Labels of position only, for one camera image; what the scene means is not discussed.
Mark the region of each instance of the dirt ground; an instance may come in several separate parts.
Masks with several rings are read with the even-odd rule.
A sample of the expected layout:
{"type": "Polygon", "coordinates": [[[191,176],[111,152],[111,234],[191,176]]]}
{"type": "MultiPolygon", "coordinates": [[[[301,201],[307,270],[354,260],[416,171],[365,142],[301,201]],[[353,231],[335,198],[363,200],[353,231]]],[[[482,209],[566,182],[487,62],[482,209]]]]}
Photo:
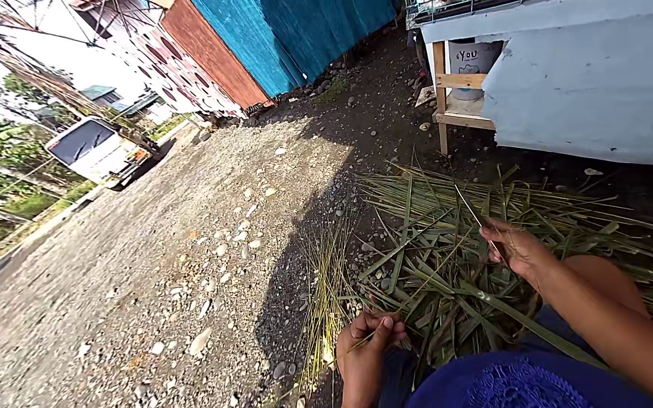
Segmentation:
{"type": "MultiPolygon", "coordinates": [[[[376,231],[357,173],[414,159],[447,171],[437,129],[419,130],[432,108],[409,99],[406,82],[419,68],[404,33],[368,49],[340,72],[345,90],[333,101],[295,92],[298,100],[252,125],[198,144],[186,127],[150,172],[11,265],[0,277],[0,406],[292,405],[296,395],[277,396],[303,366],[302,239],[347,209],[363,211],[358,235],[376,231]]],[[[612,176],[588,194],[618,194],[653,216],[653,166],[497,147],[492,138],[450,130],[459,176],[493,181],[497,164],[517,163],[518,178],[547,176],[575,191],[594,168],[612,176]]],[[[310,406],[339,404],[328,374],[316,395],[310,406]]]]}

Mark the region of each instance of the brown wall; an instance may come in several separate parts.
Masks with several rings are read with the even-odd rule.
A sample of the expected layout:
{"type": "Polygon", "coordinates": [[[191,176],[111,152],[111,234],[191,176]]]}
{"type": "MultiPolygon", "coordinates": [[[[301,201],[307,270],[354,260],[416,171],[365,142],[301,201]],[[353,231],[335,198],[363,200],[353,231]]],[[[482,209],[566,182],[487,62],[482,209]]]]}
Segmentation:
{"type": "Polygon", "coordinates": [[[160,23],[242,108],[269,100],[190,0],[176,0],[160,23]]]}

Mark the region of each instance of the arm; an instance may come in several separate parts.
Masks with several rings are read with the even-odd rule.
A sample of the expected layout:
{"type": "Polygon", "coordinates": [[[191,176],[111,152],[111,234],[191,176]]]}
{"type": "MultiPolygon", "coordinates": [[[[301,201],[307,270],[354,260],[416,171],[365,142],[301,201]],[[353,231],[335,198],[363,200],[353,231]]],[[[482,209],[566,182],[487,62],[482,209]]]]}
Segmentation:
{"type": "MultiPolygon", "coordinates": [[[[508,262],[612,368],[653,391],[653,321],[589,285],[540,242],[500,220],[481,229],[503,243],[508,262]]],[[[494,261],[500,255],[491,254],[494,261]]]]}

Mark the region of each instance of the sky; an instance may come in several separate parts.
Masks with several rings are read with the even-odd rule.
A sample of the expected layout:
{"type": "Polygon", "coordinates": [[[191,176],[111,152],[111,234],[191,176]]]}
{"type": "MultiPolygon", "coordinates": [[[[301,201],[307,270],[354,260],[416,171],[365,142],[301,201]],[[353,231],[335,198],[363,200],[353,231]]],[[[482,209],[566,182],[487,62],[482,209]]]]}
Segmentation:
{"type": "MultiPolygon", "coordinates": [[[[41,31],[68,36],[77,40],[92,40],[94,31],[73,12],[68,13],[68,0],[54,0],[45,10],[46,2],[39,2],[37,21],[41,31]]],[[[34,11],[30,6],[21,9],[24,19],[32,24],[34,11]]],[[[59,39],[37,32],[0,28],[0,32],[12,37],[12,41],[27,54],[45,65],[66,70],[73,74],[75,88],[84,89],[91,85],[115,87],[123,97],[122,103],[129,105],[143,93],[144,82],[118,57],[104,49],[87,47],[86,44],[59,39]]],[[[0,78],[9,71],[0,64],[0,78]]]]}

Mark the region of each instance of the white van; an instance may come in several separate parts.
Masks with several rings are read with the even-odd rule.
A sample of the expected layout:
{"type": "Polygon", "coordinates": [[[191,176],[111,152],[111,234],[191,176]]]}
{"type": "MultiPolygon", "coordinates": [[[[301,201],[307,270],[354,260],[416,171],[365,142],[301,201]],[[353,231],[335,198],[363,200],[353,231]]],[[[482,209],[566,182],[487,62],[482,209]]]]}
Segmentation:
{"type": "Polygon", "coordinates": [[[125,138],[100,117],[87,116],[44,145],[45,149],[86,179],[111,190],[159,152],[148,139],[125,138]]]}

